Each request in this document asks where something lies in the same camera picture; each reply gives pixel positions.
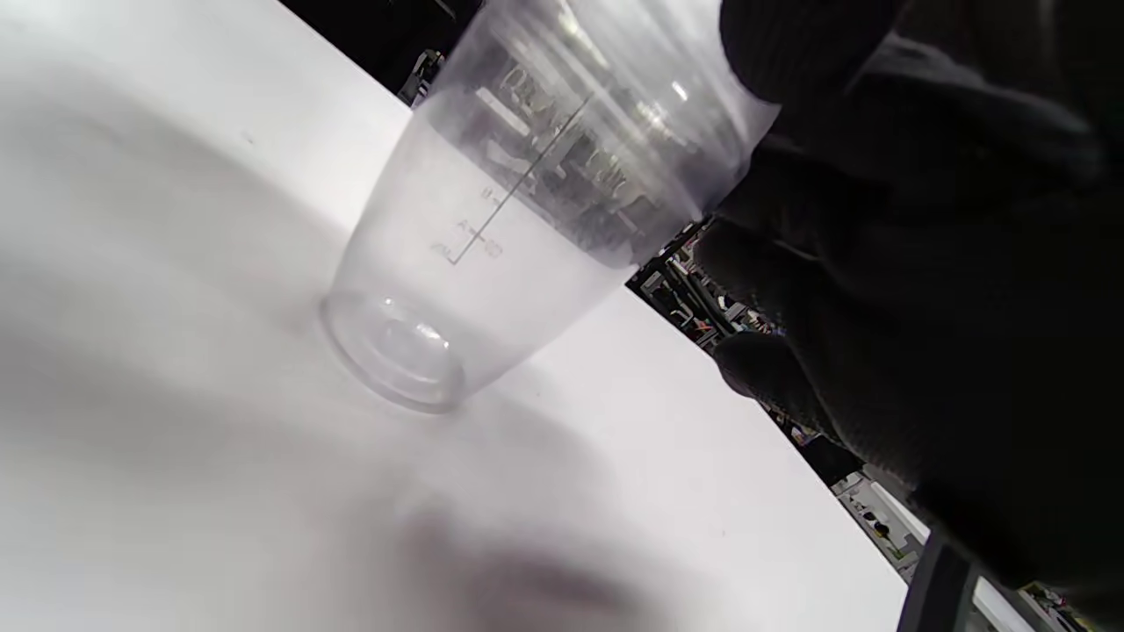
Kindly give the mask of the person's left hand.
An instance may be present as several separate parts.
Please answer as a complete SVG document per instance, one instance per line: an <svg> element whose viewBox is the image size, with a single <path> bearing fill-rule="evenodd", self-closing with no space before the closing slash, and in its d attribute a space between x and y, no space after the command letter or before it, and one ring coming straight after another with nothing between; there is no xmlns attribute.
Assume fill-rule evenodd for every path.
<svg viewBox="0 0 1124 632"><path fill-rule="evenodd" d="M695 255L738 395L984 576L1121 629L1120 1L724 1L782 110Z"/></svg>

